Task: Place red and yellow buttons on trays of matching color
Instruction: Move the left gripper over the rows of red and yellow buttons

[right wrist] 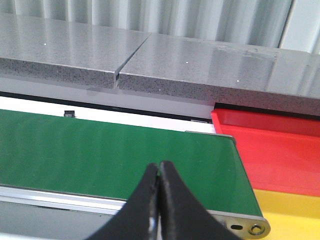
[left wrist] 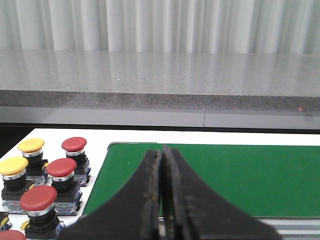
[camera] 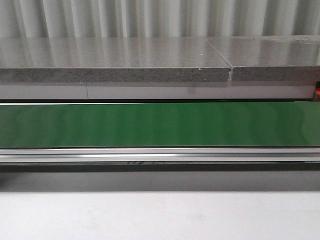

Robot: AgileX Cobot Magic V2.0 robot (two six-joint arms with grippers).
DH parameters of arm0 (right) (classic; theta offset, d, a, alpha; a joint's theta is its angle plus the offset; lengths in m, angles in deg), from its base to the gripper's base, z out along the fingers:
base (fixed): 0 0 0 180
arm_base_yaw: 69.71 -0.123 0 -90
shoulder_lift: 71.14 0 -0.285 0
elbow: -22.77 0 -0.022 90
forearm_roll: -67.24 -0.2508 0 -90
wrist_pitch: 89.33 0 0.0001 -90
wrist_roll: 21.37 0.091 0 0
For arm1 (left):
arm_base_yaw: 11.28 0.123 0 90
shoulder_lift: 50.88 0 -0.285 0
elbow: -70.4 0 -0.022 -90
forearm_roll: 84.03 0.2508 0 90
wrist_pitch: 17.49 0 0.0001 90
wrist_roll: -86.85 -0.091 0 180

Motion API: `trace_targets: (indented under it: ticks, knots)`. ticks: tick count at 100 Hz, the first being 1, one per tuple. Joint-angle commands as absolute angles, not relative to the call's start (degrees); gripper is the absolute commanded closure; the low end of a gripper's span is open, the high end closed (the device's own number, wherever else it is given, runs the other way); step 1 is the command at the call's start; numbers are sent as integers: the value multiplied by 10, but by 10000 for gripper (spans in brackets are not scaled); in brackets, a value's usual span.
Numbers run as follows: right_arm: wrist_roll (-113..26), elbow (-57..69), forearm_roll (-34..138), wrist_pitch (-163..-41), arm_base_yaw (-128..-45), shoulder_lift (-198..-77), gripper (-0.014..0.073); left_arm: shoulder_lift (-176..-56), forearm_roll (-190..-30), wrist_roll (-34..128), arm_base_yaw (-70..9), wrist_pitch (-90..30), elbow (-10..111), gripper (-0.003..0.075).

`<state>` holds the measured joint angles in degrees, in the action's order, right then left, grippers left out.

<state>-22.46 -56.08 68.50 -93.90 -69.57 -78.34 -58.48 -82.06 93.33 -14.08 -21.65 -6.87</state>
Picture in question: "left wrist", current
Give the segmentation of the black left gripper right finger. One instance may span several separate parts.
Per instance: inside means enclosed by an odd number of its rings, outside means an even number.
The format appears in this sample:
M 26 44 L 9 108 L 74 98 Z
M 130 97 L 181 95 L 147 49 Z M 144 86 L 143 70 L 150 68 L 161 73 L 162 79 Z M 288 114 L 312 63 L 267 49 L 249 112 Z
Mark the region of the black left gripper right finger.
M 163 146 L 161 193 L 169 240 L 280 240 L 274 227 L 212 190 L 176 148 Z

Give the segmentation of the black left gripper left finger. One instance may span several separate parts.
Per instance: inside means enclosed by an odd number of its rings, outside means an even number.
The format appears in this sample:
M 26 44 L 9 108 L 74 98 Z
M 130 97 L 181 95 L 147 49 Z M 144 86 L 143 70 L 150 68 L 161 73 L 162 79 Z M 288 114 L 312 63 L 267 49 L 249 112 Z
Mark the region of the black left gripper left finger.
M 158 240 L 162 153 L 147 150 L 127 183 L 92 213 L 64 228 L 59 240 Z

